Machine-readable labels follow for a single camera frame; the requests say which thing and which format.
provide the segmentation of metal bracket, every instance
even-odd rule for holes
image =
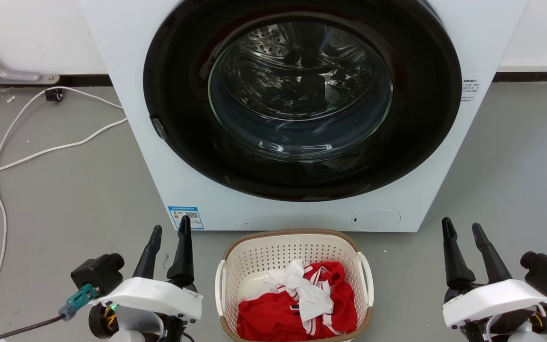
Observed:
[[[0,62],[0,85],[52,85],[59,80],[56,74],[11,70]]]

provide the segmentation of washing machine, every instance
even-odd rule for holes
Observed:
[[[84,0],[178,227],[416,232],[528,0]]]

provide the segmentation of white plastic basket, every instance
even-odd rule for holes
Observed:
[[[232,244],[219,264],[215,278],[215,301],[221,325],[232,340],[237,335],[237,310],[243,298],[263,282],[267,271],[284,270],[302,258],[310,263],[338,261],[345,268],[346,281],[356,293],[356,331],[319,340],[349,341],[360,335],[373,314],[373,275],[367,258],[347,235],[326,229],[268,231],[245,236]]]

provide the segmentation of white washing machine body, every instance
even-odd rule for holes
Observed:
[[[178,227],[269,230],[416,232],[467,134],[528,0],[430,0],[454,45],[462,74],[462,101],[435,151],[403,177],[359,195],[326,201],[283,201],[242,193],[196,171],[162,140],[150,119],[143,70],[150,44],[181,0],[83,0],[113,86],[166,210]]]

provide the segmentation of black baseboard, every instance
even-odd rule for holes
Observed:
[[[547,82],[547,71],[543,72],[497,72],[493,83]],[[107,74],[61,75],[57,86],[113,86]],[[54,85],[0,85],[0,87],[51,87]]]

